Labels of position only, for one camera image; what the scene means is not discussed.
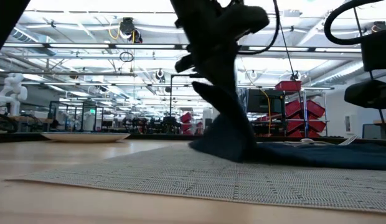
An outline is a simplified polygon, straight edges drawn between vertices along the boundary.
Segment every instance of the yellow cable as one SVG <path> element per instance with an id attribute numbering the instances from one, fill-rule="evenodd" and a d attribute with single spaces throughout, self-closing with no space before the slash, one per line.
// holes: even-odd
<path id="1" fill-rule="evenodd" d="M 270 126 L 272 125 L 272 115 L 270 113 L 270 99 L 269 99 L 269 96 L 265 93 L 265 91 L 263 91 L 263 90 L 261 90 L 261 91 L 266 96 L 266 98 L 268 99 L 268 109 L 269 109 L 269 132 L 268 132 L 268 134 L 270 135 Z"/>
<path id="2" fill-rule="evenodd" d="M 118 39 L 118 37 L 120 36 L 120 25 L 121 25 L 121 22 L 118 24 L 118 31 L 117 31 L 117 36 L 114 37 L 113 34 L 111 34 L 111 29 L 108 29 L 108 33 L 110 34 L 110 37 L 113 38 L 113 39 Z"/>

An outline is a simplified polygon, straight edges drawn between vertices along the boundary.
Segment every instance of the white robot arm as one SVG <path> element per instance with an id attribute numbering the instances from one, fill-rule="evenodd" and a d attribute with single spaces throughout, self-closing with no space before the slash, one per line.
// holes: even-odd
<path id="1" fill-rule="evenodd" d="M 26 100 L 28 95 L 27 88 L 21 85 L 23 78 L 23 74 L 21 73 L 10 73 L 8 77 L 5 78 L 5 86 L 0 92 L 0 113 L 7 112 L 2 108 L 6 106 L 6 103 L 10 103 L 10 115 L 19 115 L 20 101 Z"/>

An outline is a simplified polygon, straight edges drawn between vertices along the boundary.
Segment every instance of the white plate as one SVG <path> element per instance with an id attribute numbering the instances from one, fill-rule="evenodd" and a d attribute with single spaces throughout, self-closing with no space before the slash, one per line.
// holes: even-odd
<path id="1" fill-rule="evenodd" d="M 123 133 L 41 133 L 54 141 L 61 142 L 115 142 L 127 138 L 131 134 Z"/>

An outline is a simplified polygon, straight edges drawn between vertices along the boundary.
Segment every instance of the workbench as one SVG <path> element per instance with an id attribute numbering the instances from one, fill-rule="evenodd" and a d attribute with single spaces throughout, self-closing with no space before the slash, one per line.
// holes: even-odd
<path id="1" fill-rule="evenodd" d="M 378 213 L 251 205 L 2 181 L 187 141 L 0 143 L 0 223 L 386 223 Z"/>

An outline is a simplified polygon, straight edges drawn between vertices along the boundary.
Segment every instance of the textured rug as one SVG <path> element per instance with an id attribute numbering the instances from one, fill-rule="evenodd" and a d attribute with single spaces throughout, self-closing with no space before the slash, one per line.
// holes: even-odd
<path id="1" fill-rule="evenodd" d="M 386 171 L 238 164 L 176 145 L 15 177 L 95 189 L 386 213 Z"/>

